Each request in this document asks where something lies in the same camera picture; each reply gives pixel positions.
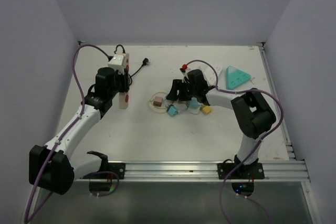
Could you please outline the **light blue usb charger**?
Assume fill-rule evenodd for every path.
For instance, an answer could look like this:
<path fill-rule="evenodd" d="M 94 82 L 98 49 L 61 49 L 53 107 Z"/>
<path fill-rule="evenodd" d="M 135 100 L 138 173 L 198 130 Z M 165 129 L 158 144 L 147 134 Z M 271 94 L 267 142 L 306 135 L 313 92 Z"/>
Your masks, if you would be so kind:
<path fill-rule="evenodd" d="M 191 98 L 191 100 L 188 102 L 188 109 L 199 110 L 199 108 L 200 108 L 200 104 L 197 98 Z"/>

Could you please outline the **teal cube charger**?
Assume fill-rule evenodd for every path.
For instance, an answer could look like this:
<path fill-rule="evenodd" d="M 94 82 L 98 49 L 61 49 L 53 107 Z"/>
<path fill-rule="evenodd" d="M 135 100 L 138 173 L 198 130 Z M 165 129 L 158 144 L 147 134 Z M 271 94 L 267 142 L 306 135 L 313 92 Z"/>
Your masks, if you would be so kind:
<path fill-rule="evenodd" d="M 171 104 L 167 107 L 166 112 L 170 116 L 176 116 L 178 114 L 178 109 L 174 105 Z"/>

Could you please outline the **beige power strip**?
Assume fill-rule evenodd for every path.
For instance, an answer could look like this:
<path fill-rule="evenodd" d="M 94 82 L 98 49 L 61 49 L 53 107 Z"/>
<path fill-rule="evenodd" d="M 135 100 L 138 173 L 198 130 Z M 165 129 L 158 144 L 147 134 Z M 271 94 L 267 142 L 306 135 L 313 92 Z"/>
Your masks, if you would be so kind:
<path fill-rule="evenodd" d="M 129 106 L 129 54 L 126 52 L 121 53 L 124 56 L 123 69 L 124 74 L 122 76 L 122 92 L 119 93 L 119 108 L 127 109 Z"/>

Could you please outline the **pink cube charger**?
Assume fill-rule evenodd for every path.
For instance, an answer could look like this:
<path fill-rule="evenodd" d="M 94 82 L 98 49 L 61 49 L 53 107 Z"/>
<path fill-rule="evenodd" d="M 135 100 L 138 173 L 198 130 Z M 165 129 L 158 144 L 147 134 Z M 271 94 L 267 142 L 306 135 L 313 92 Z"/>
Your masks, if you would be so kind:
<path fill-rule="evenodd" d="M 153 105 L 156 107 L 161 107 L 163 103 L 163 98 L 159 97 L 159 96 L 155 96 L 154 100 L 153 100 Z"/>

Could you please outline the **yellow cube charger front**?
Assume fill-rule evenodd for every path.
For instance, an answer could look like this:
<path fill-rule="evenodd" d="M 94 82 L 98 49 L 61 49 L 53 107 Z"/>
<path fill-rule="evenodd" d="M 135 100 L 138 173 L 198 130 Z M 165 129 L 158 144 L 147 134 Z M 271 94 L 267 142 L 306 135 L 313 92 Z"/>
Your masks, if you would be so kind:
<path fill-rule="evenodd" d="M 209 105 L 203 105 L 201 106 L 201 112 L 204 114 L 204 115 L 208 115 L 212 112 L 212 107 L 209 106 Z"/>

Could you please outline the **white triangular power strip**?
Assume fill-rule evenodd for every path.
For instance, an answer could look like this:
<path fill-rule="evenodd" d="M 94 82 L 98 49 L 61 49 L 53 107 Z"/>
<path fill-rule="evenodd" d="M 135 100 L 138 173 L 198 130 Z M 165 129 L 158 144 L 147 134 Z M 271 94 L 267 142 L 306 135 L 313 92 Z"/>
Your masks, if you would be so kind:
<path fill-rule="evenodd" d="M 200 65 L 198 68 L 202 71 L 203 76 L 204 76 L 204 78 L 207 81 L 209 86 L 214 86 L 216 84 L 216 74 L 219 77 L 219 75 L 223 71 L 223 67 L 220 66 L 220 65 L 215 65 L 213 67 L 215 69 L 215 71 L 212 70 L 211 67 L 209 67 L 208 65 L 205 65 L 205 64 Z"/>

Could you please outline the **teal power strip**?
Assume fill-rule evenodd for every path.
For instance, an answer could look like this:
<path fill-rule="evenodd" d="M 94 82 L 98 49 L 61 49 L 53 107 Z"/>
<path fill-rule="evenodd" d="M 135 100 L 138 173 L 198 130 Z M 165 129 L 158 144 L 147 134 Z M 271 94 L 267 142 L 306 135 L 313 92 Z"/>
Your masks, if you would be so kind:
<path fill-rule="evenodd" d="M 225 71 L 226 89 L 234 90 L 251 79 L 251 75 L 233 66 L 228 66 Z"/>

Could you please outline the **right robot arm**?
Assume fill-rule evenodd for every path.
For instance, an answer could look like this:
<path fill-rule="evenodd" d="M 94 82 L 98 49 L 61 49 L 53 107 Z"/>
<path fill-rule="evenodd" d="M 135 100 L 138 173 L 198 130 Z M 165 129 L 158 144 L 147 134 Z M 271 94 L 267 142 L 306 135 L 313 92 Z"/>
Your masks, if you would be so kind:
<path fill-rule="evenodd" d="M 228 174 L 233 170 L 232 178 L 247 178 L 258 168 L 261 136 L 275 123 L 275 113 L 258 89 L 221 92 L 219 88 L 207 83 L 200 69 L 191 70 L 183 66 L 180 71 L 183 78 L 173 80 L 166 99 L 172 102 L 187 102 L 189 105 L 192 101 L 197 101 L 202 105 L 233 110 L 243 137 L 232 167 L 224 167 L 223 172 Z"/>

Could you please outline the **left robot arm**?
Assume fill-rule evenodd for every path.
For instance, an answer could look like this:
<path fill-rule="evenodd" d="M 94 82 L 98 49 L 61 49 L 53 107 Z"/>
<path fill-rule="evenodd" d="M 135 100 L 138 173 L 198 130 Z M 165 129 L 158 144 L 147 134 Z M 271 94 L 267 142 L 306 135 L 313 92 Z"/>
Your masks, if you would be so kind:
<path fill-rule="evenodd" d="M 90 129 L 112 107 L 118 93 L 129 91 L 128 69 L 100 68 L 95 83 L 86 94 L 71 121 L 43 146 L 35 145 L 29 152 L 29 183 L 59 195 L 65 194 L 73 182 L 85 176 L 118 178 L 109 167 L 105 154 L 88 151 L 83 159 L 71 157 Z"/>

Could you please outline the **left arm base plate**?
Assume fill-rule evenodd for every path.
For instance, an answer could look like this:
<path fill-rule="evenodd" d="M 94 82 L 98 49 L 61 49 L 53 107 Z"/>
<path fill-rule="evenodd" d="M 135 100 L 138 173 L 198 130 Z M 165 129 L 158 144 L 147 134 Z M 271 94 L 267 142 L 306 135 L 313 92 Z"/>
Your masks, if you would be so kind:
<path fill-rule="evenodd" d="M 126 164 L 122 162 L 109 162 L 108 171 L 113 172 L 113 174 L 108 175 L 108 178 L 113 180 L 117 177 L 119 179 L 124 179 Z"/>

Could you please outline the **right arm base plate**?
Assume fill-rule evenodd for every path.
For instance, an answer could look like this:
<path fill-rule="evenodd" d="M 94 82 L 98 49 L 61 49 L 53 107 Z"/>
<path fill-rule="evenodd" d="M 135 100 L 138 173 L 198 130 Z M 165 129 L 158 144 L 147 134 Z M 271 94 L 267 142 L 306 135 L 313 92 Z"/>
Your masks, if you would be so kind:
<path fill-rule="evenodd" d="M 228 173 L 233 170 L 238 163 L 236 160 L 232 161 L 227 159 L 223 162 L 217 163 L 217 173 L 219 179 L 224 179 Z M 232 172 L 229 179 L 265 179 L 264 168 L 262 163 L 259 163 L 258 160 L 253 162 L 250 165 L 242 165 L 238 169 Z"/>

